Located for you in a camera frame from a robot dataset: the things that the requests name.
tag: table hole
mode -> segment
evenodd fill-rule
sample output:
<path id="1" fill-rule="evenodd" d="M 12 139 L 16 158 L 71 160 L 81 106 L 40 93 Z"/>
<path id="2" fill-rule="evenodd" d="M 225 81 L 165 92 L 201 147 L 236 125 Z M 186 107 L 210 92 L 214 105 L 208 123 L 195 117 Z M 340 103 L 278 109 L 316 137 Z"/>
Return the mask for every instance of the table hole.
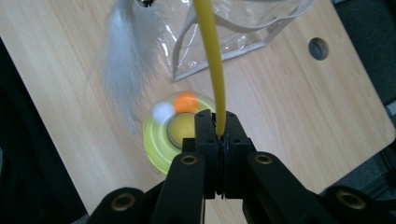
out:
<path id="1" fill-rule="evenodd" d="M 318 61 L 325 60 L 329 55 L 329 46 L 327 45 L 326 41 L 318 37 L 315 37 L 309 41 L 308 49 L 309 53 L 311 53 L 311 56 Z"/>

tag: yellow rod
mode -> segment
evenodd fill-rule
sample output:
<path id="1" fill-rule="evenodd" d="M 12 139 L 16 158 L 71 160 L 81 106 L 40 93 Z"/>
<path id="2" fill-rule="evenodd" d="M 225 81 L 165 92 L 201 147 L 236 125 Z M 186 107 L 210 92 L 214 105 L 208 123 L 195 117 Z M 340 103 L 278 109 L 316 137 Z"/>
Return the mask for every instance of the yellow rod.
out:
<path id="1" fill-rule="evenodd" d="M 216 135 L 223 136 L 226 120 L 225 87 L 218 31 L 210 0 L 194 0 L 195 13 L 204 41 L 216 104 Z"/>

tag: yellow ball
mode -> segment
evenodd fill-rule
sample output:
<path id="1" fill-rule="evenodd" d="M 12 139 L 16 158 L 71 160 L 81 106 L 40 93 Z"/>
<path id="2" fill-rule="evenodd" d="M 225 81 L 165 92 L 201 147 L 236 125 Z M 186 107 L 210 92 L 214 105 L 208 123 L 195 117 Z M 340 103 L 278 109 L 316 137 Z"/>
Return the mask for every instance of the yellow ball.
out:
<path id="1" fill-rule="evenodd" d="M 170 121 L 168 135 L 176 147 L 182 147 L 183 138 L 195 137 L 194 116 L 192 113 L 181 113 Z"/>

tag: white ball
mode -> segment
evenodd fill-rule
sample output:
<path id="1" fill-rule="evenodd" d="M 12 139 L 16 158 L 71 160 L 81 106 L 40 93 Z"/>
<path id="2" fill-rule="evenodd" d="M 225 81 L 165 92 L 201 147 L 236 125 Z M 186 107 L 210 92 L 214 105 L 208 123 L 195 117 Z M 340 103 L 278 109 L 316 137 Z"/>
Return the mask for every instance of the white ball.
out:
<path id="1" fill-rule="evenodd" d="M 155 122 L 164 125 L 166 121 L 171 119 L 176 114 L 176 110 L 168 102 L 160 101 L 152 107 L 151 116 Z"/>

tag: orange ball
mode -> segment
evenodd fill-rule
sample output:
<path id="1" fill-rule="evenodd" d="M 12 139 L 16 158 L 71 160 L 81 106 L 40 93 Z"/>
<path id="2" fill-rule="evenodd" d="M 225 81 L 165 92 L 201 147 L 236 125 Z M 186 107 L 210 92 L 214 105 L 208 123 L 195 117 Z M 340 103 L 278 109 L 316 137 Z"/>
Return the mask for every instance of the orange ball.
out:
<path id="1" fill-rule="evenodd" d="M 174 102 L 174 108 L 177 113 L 195 113 L 198 110 L 198 99 L 190 91 L 182 92 Z"/>

